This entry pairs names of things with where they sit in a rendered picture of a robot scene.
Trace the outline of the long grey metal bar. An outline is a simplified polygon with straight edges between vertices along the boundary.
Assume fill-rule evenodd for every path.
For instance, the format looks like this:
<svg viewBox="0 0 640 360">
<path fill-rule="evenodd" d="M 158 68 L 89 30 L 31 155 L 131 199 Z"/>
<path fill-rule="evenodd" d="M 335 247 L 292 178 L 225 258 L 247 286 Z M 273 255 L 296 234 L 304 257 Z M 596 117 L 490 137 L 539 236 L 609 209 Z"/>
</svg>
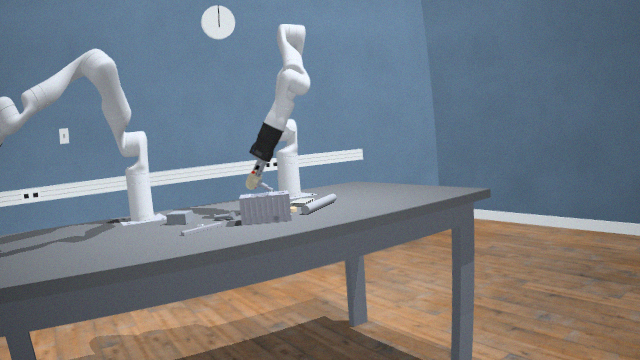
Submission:
<svg viewBox="0 0 640 360">
<path fill-rule="evenodd" d="M 335 194 L 330 194 L 330 195 L 325 196 L 323 198 L 320 198 L 320 199 L 318 199 L 316 201 L 313 201 L 311 203 L 303 205 L 301 207 L 301 212 L 303 214 L 311 213 L 311 212 L 313 212 L 313 211 L 315 211 L 315 210 L 317 210 L 317 209 L 319 209 L 319 208 L 321 208 L 323 206 L 326 206 L 326 205 L 336 201 L 336 199 L 337 199 L 337 197 L 336 197 Z"/>
</svg>

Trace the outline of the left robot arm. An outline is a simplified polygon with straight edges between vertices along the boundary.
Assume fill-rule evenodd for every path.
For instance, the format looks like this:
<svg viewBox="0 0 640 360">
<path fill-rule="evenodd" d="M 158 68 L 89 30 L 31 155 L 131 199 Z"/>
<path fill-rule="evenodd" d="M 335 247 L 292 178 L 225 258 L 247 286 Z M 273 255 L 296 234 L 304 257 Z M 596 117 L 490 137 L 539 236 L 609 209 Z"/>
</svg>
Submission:
<svg viewBox="0 0 640 360">
<path fill-rule="evenodd" d="M 278 27 L 277 43 L 283 58 L 283 68 L 277 75 L 275 101 L 271 110 L 288 118 L 295 106 L 293 102 L 295 96 L 306 94 L 310 88 L 310 79 L 303 68 L 301 58 L 304 41 L 304 26 L 282 24 Z M 298 52 L 293 47 L 296 47 L 295 49 Z M 286 126 L 295 129 L 295 134 L 291 135 L 284 132 L 279 140 L 279 142 L 287 141 L 287 144 L 276 152 L 278 187 L 279 191 L 288 191 L 290 197 L 296 197 L 301 195 L 297 154 L 297 126 L 292 119 L 288 120 Z"/>
</svg>

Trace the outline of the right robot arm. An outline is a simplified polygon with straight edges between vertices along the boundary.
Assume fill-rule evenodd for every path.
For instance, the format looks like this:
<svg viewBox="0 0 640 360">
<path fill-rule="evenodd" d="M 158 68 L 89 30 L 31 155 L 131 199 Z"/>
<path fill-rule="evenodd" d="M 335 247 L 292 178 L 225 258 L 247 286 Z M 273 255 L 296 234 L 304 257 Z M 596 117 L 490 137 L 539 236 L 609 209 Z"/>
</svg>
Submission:
<svg viewBox="0 0 640 360">
<path fill-rule="evenodd" d="M 0 142 L 16 133 L 34 114 L 53 104 L 74 80 L 86 76 L 102 97 L 102 111 L 124 157 L 138 160 L 125 169 L 131 221 L 154 219 L 147 153 L 143 131 L 125 133 L 131 110 L 121 88 L 114 61 L 100 49 L 92 49 L 61 71 L 21 95 L 19 113 L 13 101 L 0 97 Z M 5 134 L 5 135 L 4 135 Z"/>
</svg>

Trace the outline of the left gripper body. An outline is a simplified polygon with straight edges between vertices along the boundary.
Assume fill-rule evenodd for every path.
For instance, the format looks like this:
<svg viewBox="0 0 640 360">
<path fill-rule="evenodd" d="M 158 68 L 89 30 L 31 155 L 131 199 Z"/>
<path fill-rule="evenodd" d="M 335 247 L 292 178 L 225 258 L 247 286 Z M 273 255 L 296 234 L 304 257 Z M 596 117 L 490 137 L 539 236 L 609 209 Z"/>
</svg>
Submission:
<svg viewBox="0 0 640 360">
<path fill-rule="evenodd" d="M 288 117 L 270 110 L 258 133 L 257 140 L 252 145 L 249 153 L 261 160 L 270 162 L 273 157 L 274 148 L 278 144 L 282 134 L 284 132 L 291 135 L 295 134 L 294 129 L 286 126 L 288 119 Z"/>
</svg>

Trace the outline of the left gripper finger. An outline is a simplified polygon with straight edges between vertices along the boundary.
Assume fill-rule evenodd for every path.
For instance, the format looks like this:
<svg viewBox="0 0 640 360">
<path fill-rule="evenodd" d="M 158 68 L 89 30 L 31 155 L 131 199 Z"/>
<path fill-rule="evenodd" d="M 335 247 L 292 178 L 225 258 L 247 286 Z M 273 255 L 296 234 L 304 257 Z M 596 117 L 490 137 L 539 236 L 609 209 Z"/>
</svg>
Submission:
<svg viewBox="0 0 640 360">
<path fill-rule="evenodd" d="M 258 170 L 257 170 L 257 172 L 256 172 L 256 175 L 255 175 L 256 177 L 260 177 L 260 176 L 261 176 L 261 174 L 262 174 L 262 172 L 263 172 L 263 170 L 264 170 L 264 167 L 265 167 L 266 163 L 268 163 L 267 161 L 263 161 L 263 160 L 261 160 L 260 158 L 259 158 L 258 160 L 259 160 L 259 161 L 262 161 L 262 162 L 261 162 L 261 165 L 260 165 L 260 167 L 258 168 Z"/>
<path fill-rule="evenodd" d="M 259 158 L 258 158 L 258 157 L 256 157 L 256 156 L 253 156 L 253 157 L 254 157 L 254 158 L 256 158 L 256 159 L 259 159 Z M 258 170 L 258 168 L 260 167 L 261 162 L 262 162 L 262 161 L 257 160 L 257 162 L 256 162 L 256 164 L 255 164 L 255 166 L 254 166 L 253 170 Z M 253 170 L 252 170 L 252 171 L 253 171 Z"/>
</svg>

